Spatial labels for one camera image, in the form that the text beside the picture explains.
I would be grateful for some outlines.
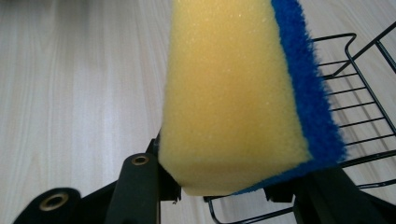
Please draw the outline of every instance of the wire grid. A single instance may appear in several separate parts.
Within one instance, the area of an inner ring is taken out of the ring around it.
[[[327,42],[333,42],[334,40],[347,41],[344,48],[346,55],[344,60],[336,60],[319,65],[323,74],[324,85],[329,93],[329,101],[332,105],[332,118],[339,125],[346,142],[346,149],[349,156],[347,161],[340,163],[343,168],[359,167],[379,160],[385,162],[388,159],[393,160],[394,164],[396,164],[395,126],[391,122],[384,107],[376,98],[375,93],[356,62],[364,52],[376,47],[395,73],[394,75],[396,75],[396,63],[381,42],[381,39],[395,27],[396,22],[354,56],[351,56],[349,53],[349,46],[355,40],[355,34],[332,35],[314,39],[316,45],[320,45],[321,43],[328,44]],[[395,179],[364,183],[357,187],[359,189],[372,189],[393,184],[396,184],[396,174]],[[277,207],[278,210],[266,211],[267,213],[265,215],[223,223],[216,217],[212,202],[215,199],[217,198],[205,197],[205,201],[209,204],[213,220],[219,224],[254,223],[292,212],[290,204],[283,204]]]

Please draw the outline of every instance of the dish rack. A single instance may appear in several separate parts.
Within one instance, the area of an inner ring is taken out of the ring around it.
[[[396,163],[395,125],[389,117],[389,112],[387,113],[384,106],[381,105],[380,100],[375,95],[375,91],[370,86],[369,81],[367,81],[357,62],[364,55],[368,55],[366,52],[377,49],[389,66],[389,71],[391,73],[393,72],[394,74],[392,75],[396,76],[396,62],[394,62],[385,44],[382,42],[384,37],[389,35],[395,27],[396,22],[355,55],[351,55],[349,47],[356,39],[356,34],[331,35],[313,39],[316,47],[323,44],[332,46],[333,43],[336,43],[338,46],[340,46],[339,43],[343,43],[344,45],[344,59],[334,60],[330,63],[321,63],[319,68],[323,74],[324,85],[329,92],[328,97],[332,105],[332,117],[339,125],[346,141],[349,158],[339,165],[347,174],[349,169],[359,169],[365,164],[375,163],[376,167],[379,167],[379,171],[366,168],[366,172],[371,172],[372,175],[375,175],[381,173],[381,164],[385,163],[386,160],[393,160],[393,163]],[[396,178],[358,184],[357,187],[358,189],[375,189],[393,184],[396,184]],[[250,198],[247,196],[247,199],[245,199],[247,211],[252,207],[258,206],[256,203],[249,204],[249,200],[259,196],[265,197],[263,190],[262,192],[249,194],[254,194],[254,196],[250,196]],[[236,200],[234,198],[239,198],[237,201],[240,201],[241,197],[246,196],[204,197],[204,199],[208,203],[213,220],[218,224],[248,224],[293,212],[290,203],[281,204],[274,208],[268,205],[270,203],[264,202],[266,204],[264,206],[265,209],[268,209],[264,215],[254,215],[253,217],[250,216],[242,220],[234,220],[233,213],[235,211],[233,210],[236,209],[235,207],[230,206],[230,210],[233,212],[225,211],[226,208],[220,209],[227,207],[227,203],[233,203]],[[222,218],[219,218],[219,210],[221,210]],[[232,222],[221,222],[220,220],[223,219],[230,219]]]

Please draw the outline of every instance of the wood grain table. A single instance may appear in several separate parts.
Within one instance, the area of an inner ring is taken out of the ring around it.
[[[393,0],[301,3],[312,36],[358,34],[352,53],[396,21]],[[146,150],[161,127],[171,9],[171,0],[0,0],[0,223],[48,189],[85,196]],[[385,44],[396,55],[396,34]],[[329,60],[342,54],[319,51]],[[369,53],[364,73],[396,123],[396,75]],[[359,184],[394,178],[395,168],[391,159],[347,171]],[[396,203],[395,190],[369,192]],[[232,221],[286,205],[274,208],[255,192],[215,206]],[[162,212],[164,224],[213,223],[199,197],[183,194]],[[261,223],[295,221],[289,214]]]

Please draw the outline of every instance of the blue bristle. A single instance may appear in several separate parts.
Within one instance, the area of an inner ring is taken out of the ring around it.
[[[332,121],[322,79],[318,77],[318,63],[313,42],[305,29],[303,9],[297,0],[272,0],[272,6],[279,26],[280,43],[288,61],[297,114],[313,158],[235,194],[251,192],[334,166],[346,154],[338,127]]]

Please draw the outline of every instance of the yellow foam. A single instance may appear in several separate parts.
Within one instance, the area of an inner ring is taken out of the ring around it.
[[[159,160],[227,195],[310,159],[270,0],[175,0]]]

